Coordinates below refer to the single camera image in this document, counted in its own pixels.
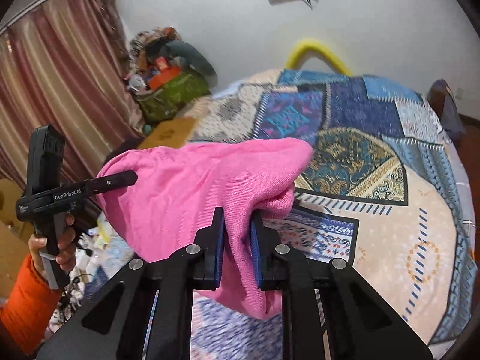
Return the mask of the orange sleeve forearm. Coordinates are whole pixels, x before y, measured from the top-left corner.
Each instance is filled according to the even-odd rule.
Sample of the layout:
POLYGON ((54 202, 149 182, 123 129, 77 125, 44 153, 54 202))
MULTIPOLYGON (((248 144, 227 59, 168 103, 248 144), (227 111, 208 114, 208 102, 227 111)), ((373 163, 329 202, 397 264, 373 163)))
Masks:
POLYGON ((33 354, 45 335, 61 294, 61 289, 50 289, 29 254, 6 305, 1 308, 1 339, 24 356, 33 354))

